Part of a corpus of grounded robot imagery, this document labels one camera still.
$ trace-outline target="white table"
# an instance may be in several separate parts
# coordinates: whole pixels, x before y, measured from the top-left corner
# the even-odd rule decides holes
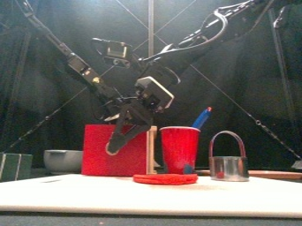
[[[1,183],[0,193],[0,211],[302,218],[302,184],[256,177],[144,185],[131,177],[63,175]]]

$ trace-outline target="bucket handle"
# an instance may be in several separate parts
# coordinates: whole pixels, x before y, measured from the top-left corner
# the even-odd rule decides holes
[[[244,149],[244,144],[243,144],[243,141],[242,141],[242,139],[239,138],[239,136],[234,133],[234,132],[231,132],[231,131],[222,131],[222,132],[219,132],[214,137],[212,137],[212,139],[211,139],[211,141],[210,141],[210,148],[208,148],[208,157],[212,157],[212,146],[214,146],[214,141],[215,141],[215,138],[216,138],[216,136],[219,135],[219,134],[222,134],[222,133],[227,133],[227,134],[230,134],[235,139],[236,139],[236,142],[238,142],[238,145],[239,145],[239,149],[240,149],[240,156],[242,157],[247,157],[246,156],[246,149]]]

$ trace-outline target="silver tin pail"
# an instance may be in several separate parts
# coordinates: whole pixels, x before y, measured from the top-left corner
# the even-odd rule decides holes
[[[240,156],[212,156],[215,138],[222,133],[230,134],[236,139],[240,149]],[[248,181],[244,144],[234,132],[222,131],[211,139],[208,148],[208,165],[211,179],[223,181]]]

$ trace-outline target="green box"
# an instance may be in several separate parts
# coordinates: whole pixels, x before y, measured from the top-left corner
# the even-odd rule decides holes
[[[32,160],[31,154],[0,154],[0,182],[28,179]]]

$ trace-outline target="red plastic cup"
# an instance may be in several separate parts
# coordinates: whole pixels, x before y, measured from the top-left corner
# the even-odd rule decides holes
[[[168,126],[160,132],[165,173],[194,173],[200,131],[194,127]]]

